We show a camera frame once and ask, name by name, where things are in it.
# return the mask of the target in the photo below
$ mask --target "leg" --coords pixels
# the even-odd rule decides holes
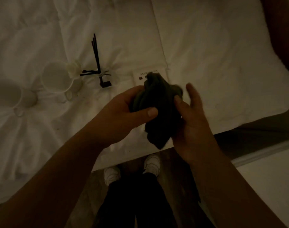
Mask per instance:
[[[139,228],[177,227],[172,209],[157,181],[160,170],[159,157],[150,155],[145,161],[145,171],[138,178],[136,218]]]
[[[129,193],[130,182],[120,179],[119,169],[114,168],[105,169],[104,179],[109,189],[92,227],[134,227],[135,211]]]

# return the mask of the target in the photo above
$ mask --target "white mug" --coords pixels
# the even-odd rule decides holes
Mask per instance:
[[[13,110],[21,117],[24,110],[37,102],[37,95],[11,80],[0,79],[0,110]]]
[[[63,61],[50,61],[40,75],[43,87],[50,93],[64,93],[66,99],[72,99],[72,93],[78,92],[82,87],[79,76],[70,77],[68,64]]]

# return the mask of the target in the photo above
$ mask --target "person's left hand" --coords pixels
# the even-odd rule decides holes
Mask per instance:
[[[130,113],[130,103],[143,89],[144,86],[136,86],[117,95],[83,129],[106,148],[124,139],[135,127],[156,118],[155,107]]]

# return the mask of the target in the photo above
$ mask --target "dark green cloth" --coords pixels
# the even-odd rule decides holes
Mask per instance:
[[[162,149],[175,134],[180,114],[174,105],[174,96],[182,98],[183,91],[177,85],[168,84],[159,73],[148,73],[144,82],[145,90],[139,92],[130,106],[131,112],[156,107],[158,116],[146,123],[147,139]]]

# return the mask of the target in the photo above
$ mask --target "white bedsheet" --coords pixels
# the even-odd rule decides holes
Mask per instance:
[[[113,86],[87,76],[72,102],[59,103],[39,74],[54,60],[95,69],[93,33]],[[213,133],[289,109],[289,72],[272,50],[259,0],[0,0],[0,78],[38,94],[22,118],[0,112],[0,183],[36,172],[134,86],[134,70],[160,66],[170,83],[195,85]],[[94,169],[156,151],[140,126],[105,149]]]

